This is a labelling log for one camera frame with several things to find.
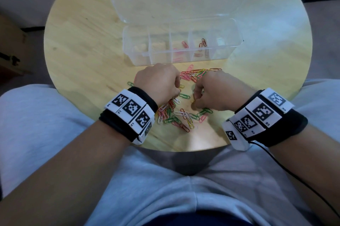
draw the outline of person's left hand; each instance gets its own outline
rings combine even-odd
[[[145,91],[158,106],[180,94],[180,72],[172,64],[157,63],[137,72],[134,86]]]

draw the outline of qr code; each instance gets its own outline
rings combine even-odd
[[[256,114],[260,120],[265,121],[274,112],[266,104],[261,103],[253,110],[253,113]]]
[[[125,95],[120,94],[112,101],[112,103],[120,107],[127,99],[128,98]]]
[[[250,115],[248,115],[248,114],[246,116],[244,116],[243,118],[241,118],[241,121],[249,129],[251,129],[252,127],[255,127],[257,125],[255,120],[253,120],[252,117],[250,117]]]
[[[229,138],[229,140],[237,140],[235,134],[232,131],[226,131],[225,132]]]
[[[151,129],[151,122],[149,123],[149,125],[147,126],[147,129],[145,130],[145,136],[149,133]]]
[[[140,110],[140,108],[141,107],[134,100],[130,100],[124,105],[123,110],[129,115],[134,116]]]
[[[242,122],[241,121],[236,121],[235,123],[234,123],[234,125],[235,125],[235,127],[238,129],[238,130],[240,130],[241,132],[245,132],[245,131],[247,131],[248,129],[242,124]]]
[[[276,103],[278,106],[281,106],[286,102],[286,100],[282,96],[278,95],[275,92],[268,98],[272,100],[274,103]]]
[[[150,121],[150,117],[146,114],[145,111],[142,111],[140,115],[136,118],[136,122],[138,125],[141,126],[141,128],[144,128],[144,126]]]

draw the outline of wire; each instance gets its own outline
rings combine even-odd
[[[290,170],[288,170],[286,167],[284,167],[282,164],[279,163],[278,160],[276,160],[276,158],[270,153],[268,152],[263,146],[259,145],[258,143],[255,143],[253,141],[249,142],[250,144],[254,144],[257,145],[259,147],[261,147],[285,172],[287,172],[289,175],[291,175],[292,177],[294,177],[295,179],[297,179],[298,181],[300,181],[303,185],[305,185],[306,187],[308,187],[310,190],[313,191],[314,194],[316,194],[319,198],[321,198],[321,200],[323,202],[326,203],[326,205],[329,206],[329,208],[340,218],[340,214],[338,214],[338,212],[334,209],[334,207],[332,207],[332,205],[322,196],[320,195],[316,190],[314,190],[311,186],[309,186],[305,181],[303,181],[299,176],[297,176],[296,174],[292,173]]]

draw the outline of person's leg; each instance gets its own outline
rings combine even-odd
[[[292,103],[312,125],[340,141],[339,100],[340,80],[316,80],[307,81]],[[221,196],[211,201],[217,193],[244,202],[272,225],[308,225],[305,218],[318,223],[284,171],[260,147],[246,152],[226,147],[192,181],[198,209],[225,210],[227,204],[217,202]]]
[[[47,85],[0,97],[0,179],[4,196],[93,121]],[[129,147],[87,225],[142,225],[168,213],[195,211],[190,178]]]

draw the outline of person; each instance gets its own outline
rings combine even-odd
[[[156,64],[134,83],[161,105],[179,94],[179,75],[173,65]],[[223,71],[207,72],[194,98],[198,108],[236,111],[254,92]],[[310,124],[269,148],[337,211],[339,97],[338,80],[306,82],[293,103]],[[227,146],[201,172],[184,176],[46,85],[0,98],[0,177],[0,225],[318,225],[317,217],[340,224],[257,146]]]

